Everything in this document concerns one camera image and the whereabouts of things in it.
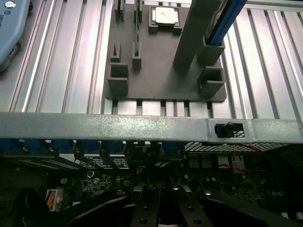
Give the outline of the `green motherboard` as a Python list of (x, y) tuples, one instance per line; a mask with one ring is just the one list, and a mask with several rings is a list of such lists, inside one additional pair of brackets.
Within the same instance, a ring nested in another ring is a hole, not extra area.
[[(254, 158), (257, 167), (249, 166), (242, 172), (234, 167), (199, 167), (199, 157), (177, 166), (166, 167), (169, 184), (188, 186), (192, 193), (206, 188), (224, 192), (234, 198), (280, 214), (303, 213), (303, 189), (298, 188), (298, 179), (293, 171), (282, 164), (264, 166), (263, 159)], [(60, 169), (46, 163), (8, 161), (0, 159), (0, 194), (13, 201), (24, 190), (35, 190), (46, 195), (48, 189), (63, 189), (62, 207), (71, 206), (113, 189), (133, 190), (136, 172), (124, 169)]]

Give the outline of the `grey printed parts rack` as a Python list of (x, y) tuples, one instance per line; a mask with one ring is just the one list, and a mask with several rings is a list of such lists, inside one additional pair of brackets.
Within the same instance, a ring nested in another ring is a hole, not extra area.
[[(139, 56), (134, 55), (134, 3), (114, 0), (109, 30), (104, 96), (121, 100), (222, 102), (227, 98), (219, 58), (225, 46), (205, 34), (220, 0), (192, 0), (189, 8), (142, 4)], [(178, 23), (156, 24), (152, 10), (174, 8)]]

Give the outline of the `yellow white power connector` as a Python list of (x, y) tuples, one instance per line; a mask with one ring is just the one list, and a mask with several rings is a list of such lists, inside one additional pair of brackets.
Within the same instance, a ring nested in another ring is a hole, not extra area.
[(46, 191), (45, 202), (50, 211), (59, 211), (63, 201), (63, 189), (49, 189)]

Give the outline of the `light blue teach pendant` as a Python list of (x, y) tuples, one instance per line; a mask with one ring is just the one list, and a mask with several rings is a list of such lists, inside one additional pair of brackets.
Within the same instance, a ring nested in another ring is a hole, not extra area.
[(10, 65), (19, 50), (31, 0), (0, 0), (0, 73)]

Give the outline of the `hard disk in blue caddy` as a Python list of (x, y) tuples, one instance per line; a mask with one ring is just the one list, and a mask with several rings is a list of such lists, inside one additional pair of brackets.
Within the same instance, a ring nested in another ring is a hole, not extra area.
[(248, 0), (223, 0), (206, 34), (206, 43), (219, 46)]

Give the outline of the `open black PC case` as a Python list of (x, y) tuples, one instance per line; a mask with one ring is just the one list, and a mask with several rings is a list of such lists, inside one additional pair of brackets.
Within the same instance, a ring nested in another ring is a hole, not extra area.
[[(140, 154), (155, 154), (163, 167), (199, 157), (201, 168), (218, 165), (242, 172), (257, 167), (254, 158), (259, 156), (264, 166), (282, 164), (293, 171), (298, 188), (303, 189), (303, 127), (294, 120), (0, 113), (0, 159), (43, 162), (60, 169), (136, 172), (131, 162)], [(178, 210), (169, 205), (172, 185), (163, 192), (158, 227), (183, 227)], [(61, 204), (59, 211), (50, 211), (45, 197), (24, 190), (9, 201), (0, 194), (0, 227), (68, 227), (73, 215), (67, 209), (91, 199), (66, 208)], [(303, 227), (301, 212), (293, 218), (287, 213), (278, 215)]]

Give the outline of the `silver CPU chip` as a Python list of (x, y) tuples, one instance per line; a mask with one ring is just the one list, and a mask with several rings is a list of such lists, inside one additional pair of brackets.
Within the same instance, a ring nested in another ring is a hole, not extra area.
[(152, 10), (152, 21), (156, 24), (174, 25), (178, 23), (178, 11), (174, 8), (156, 7)]

